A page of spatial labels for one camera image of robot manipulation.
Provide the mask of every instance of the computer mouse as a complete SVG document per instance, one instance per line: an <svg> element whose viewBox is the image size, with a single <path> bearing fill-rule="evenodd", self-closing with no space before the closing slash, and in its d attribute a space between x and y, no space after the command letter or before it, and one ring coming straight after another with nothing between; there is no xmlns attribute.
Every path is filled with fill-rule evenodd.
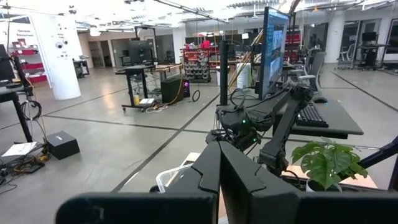
<svg viewBox="0 0 398 224"><path fill-rule="evenodd" d="M322 96L318 96L318 97L312 98L312 101L314 103L327 103L328 99L326 99L325 97L322 97Z"/></svg>

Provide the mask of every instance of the black box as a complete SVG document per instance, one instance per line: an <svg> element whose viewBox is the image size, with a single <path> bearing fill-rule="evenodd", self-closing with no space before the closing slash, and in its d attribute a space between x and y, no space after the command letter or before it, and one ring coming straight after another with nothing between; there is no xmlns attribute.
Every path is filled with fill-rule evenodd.
<svg viewBox="0 0 398 224"><path fill-rule="evenodd" d="M160 89L162 92L162 102L171 103L178 94L177 99L173 103L181 101L184 99L183 86L181 86L181 77L172 77L160 82Z"/></svg>
<svg viewBox="0 0 398 224"><path fill-rule="evenodd" d="M77 140L65 131L47 136L47 142L49 153L59 160L80 152Z"/></svg>

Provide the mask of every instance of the security camera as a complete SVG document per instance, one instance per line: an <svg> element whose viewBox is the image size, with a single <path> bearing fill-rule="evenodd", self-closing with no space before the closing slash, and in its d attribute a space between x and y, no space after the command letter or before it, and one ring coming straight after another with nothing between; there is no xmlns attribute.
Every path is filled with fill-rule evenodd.
<svg viewBox="0 0 398 224"><path fill-rule="evenodd" d="M62 44L61 42L57 42L57 43L55 44L55 46L56 46L58 49L61 49L61 48L63 47L63 44Z"/></svg>

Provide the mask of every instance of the trash bin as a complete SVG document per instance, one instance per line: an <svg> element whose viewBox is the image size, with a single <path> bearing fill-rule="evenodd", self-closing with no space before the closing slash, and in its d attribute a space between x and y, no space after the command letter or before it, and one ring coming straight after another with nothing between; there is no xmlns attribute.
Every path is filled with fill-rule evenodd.
<svg viewBox="0 0 398 224"><path fill-rule="evenodd" d="M220 75L221 75L221 67L220 66L216 66L216 72L217 72L217 85L220 85Z"/></svg>

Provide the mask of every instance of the paper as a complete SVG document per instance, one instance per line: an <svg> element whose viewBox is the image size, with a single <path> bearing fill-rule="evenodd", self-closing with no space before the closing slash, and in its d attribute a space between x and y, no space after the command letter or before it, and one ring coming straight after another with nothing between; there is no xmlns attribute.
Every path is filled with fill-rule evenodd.
<svg viewBox="0 0 398 224"><path fill-rule="evenodd" d="M6 156L24 156L28 154L34 147L36 147L37 142L28 142L23 144L15 144L11 146L1 157Z"/></svg>

